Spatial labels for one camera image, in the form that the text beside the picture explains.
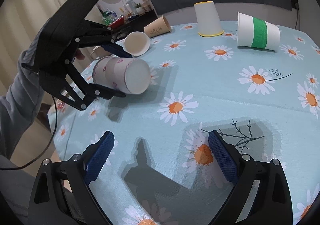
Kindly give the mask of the person's left hand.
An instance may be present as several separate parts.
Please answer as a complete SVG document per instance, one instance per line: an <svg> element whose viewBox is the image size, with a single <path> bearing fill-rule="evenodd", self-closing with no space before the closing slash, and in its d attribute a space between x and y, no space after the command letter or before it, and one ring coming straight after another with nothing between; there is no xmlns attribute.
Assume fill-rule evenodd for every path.
<svg viewBox="0 0 320 225"><path fill-rule="evenodd" d="M84 60L86 57L85 55L80 51L80 49L77 49L75 52L75 58L78 60Z"/></svg>

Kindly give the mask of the grey sleeved left forearm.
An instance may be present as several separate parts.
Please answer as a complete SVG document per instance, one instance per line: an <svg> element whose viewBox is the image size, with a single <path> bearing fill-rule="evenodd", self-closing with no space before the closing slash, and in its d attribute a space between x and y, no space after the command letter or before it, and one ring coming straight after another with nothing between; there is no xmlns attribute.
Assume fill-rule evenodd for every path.
<svg viewBox="0 0 320 225"><path fill-rule="evenodd" d="M10 159L17 143L34 122L44 96L38 76L21 66L26 51L20 54L17 74L7 94L1 96L1 159Z"/></svg>

